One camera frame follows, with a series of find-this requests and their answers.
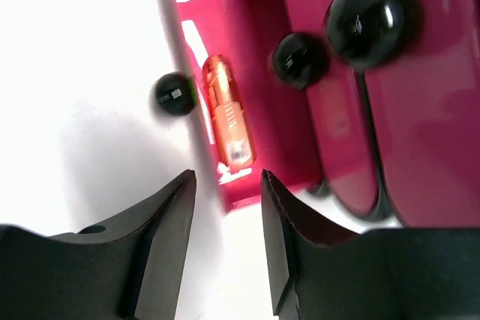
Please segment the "orange translucent correction tape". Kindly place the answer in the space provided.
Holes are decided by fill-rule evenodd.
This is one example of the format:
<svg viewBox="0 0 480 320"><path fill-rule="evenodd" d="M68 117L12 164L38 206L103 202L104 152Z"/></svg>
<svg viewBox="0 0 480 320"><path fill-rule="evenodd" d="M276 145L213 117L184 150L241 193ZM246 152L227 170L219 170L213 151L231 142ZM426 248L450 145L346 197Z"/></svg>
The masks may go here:
<svg viewBox="0 0 480 320"><path fill-rule="evenodd" d="M209 56L202 66L202 80L220 161L232 173L251 167L256 159L254 144L227 58Z"/></svg>

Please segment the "pink drawer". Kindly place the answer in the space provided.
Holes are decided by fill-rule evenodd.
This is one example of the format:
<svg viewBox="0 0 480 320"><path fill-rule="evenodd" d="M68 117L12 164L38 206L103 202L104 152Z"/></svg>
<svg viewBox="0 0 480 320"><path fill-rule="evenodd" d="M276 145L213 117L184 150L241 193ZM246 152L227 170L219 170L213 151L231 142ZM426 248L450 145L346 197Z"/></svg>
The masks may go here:
<svg viewBox="0 0 480 320"><path fill-rule="evenodd" d="M353 71L327 49L324 19L332 0L284 0L289 34L271 54L284 85L307 95L327 186L353 216L382 216L380 180L364 104Z"/></svg>
<svg viewBox="0 0 480 320"><path fill-rule="evenodd" d="M212 136L202 67L210 55L222 55L232 71L236 93L252 138L254 162L232 172L221 161L214 139L209 153L226 211L260 199L263 170L273 172L291 191L316 185L322 177L317 140L306 94L281 84L271 55L290 32L284 0L168 0L187 74L196 82L206 132Z"/></svg>
<svg viewBox="0 0 480 320"><path fill-rule="evenodd" d="M479 0L420 0L424 28L365 74L385 184L407 226L479 226Z"/></svg>

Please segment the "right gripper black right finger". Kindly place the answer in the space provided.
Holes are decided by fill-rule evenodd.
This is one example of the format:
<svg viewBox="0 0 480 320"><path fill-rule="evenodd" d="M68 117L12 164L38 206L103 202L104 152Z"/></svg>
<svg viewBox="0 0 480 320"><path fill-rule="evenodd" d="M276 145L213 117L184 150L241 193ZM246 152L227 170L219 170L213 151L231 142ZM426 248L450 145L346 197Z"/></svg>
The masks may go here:
<svg viewBox="0 0 480 320"><path fill-rule="evenodd" d="M273 313L279 319L477 319L478 229L352 232L261 177Z"/></svg>

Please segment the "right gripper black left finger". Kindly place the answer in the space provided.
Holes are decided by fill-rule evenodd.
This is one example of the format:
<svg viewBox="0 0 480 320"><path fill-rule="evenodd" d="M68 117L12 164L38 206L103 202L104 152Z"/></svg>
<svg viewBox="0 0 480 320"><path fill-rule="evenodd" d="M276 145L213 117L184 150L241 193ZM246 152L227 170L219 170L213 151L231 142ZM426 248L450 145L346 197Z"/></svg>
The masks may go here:
<svg viewBox="0 0 480 320"><path fill-rule="evenodd" d="M173 319L194 215L187 170L77 233L1 227L3 319Z"/></svg>

